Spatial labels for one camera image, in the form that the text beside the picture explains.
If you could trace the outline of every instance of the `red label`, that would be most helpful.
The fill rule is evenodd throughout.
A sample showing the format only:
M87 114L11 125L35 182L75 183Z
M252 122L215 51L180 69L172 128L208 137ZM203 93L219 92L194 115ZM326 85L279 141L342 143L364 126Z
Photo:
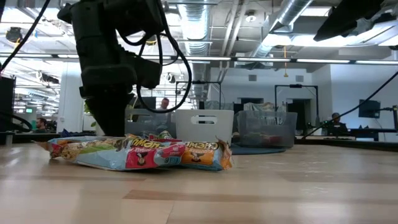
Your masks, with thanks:
M145 147L133 147L127 154L127 169L155 168L158 165L154 162L156 149Z
M185 145L174 144L172 146L162 149L162 157L168 158L170 156L182 156L185 152Z
M52 147L52 152L50 155L52 158L56 158L61 155L62 146L52 143L51 147Z

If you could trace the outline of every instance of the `ceiling duct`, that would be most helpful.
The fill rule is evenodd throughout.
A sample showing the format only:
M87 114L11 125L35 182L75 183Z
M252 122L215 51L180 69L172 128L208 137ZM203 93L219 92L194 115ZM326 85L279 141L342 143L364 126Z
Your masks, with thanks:
M285 0L282 2L282 7L279 12L267 16L264 22L266 29L264 40L259 44L256 49L251 53L250 57L263 58L271 51L275 45L269 45L269 33L280 31L292 32L293 23L299 18L301 13L311 4L313 0ZM247 63L241 65L241 68L254 69L254 68L271 68L269 64L263 63Z
M179 4L178 11L181 15L182 34L188 40L206 40L209 27L210 7L203 4ZM209 43L205 42L186 42L185 51L189 56L206 56L209 54ZM209 81L210 80L210 64L192 63L192 79L194 81ZM196 99L205 100L208 85L193 86Z

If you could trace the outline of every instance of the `wooden table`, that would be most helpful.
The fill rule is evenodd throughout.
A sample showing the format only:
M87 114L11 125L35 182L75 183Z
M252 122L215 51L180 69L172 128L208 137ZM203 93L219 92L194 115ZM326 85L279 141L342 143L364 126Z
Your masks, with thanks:
M0 147L1 223L383 223L398 221L398 153L295 146L234 156L221 172L115 172Z

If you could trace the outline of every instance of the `white wall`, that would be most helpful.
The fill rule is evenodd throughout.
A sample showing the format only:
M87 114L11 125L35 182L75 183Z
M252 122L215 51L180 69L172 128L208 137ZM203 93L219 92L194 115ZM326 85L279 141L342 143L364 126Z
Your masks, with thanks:
M81 84L80 64L65 62L63 64L58 110L57 132L66 129L69 132L83 130L83 99L80 96Z
M330 65L325 65L324 67L313 72L312 83L313 85L318 86L320 121L330 119L331 114L333 113Z
M91 124L95 122L94 117L84 114L83 115L83 131L95 131L95 126L91 127Z
M212 81L218 77L218 68L211 69ZM305 69L288 69L289 77L284 77L285 70L245 70L238 68L230 68L224 78L222 91L227 103L240 103L239 98L263 98L264 102L274 102L274 86L296 84L295 76L303 75L304 82L302 85L311 85L312 76ZM257 75L256 82L249 82L248 75ZM290 89L278 88L278 104L286 99L312 99L314 95L306 88ZM210 88L209 100L218 101L218 92Z
M376 91L396 72L395 66L331 65L333 111L344 113ZM381 102L381 108L398 105L398 78L385 86L372 100ZM369 126L380 128L373 118L359 118L358 110L341 118L348 128ZM382 111L379 122L383 128L394 128L392 112ZM396 134L386 133L387 141L398 141Z

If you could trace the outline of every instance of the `clear plastic bin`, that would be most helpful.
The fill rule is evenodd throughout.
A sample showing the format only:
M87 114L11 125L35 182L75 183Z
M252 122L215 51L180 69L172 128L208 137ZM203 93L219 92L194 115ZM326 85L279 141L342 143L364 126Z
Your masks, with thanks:
M145 109L126 109L126 122L124 132L126 134L159 134L168 131L176 138L174 113L156 114Z
M240 111L237 116L240 145L293 147L297 113Z

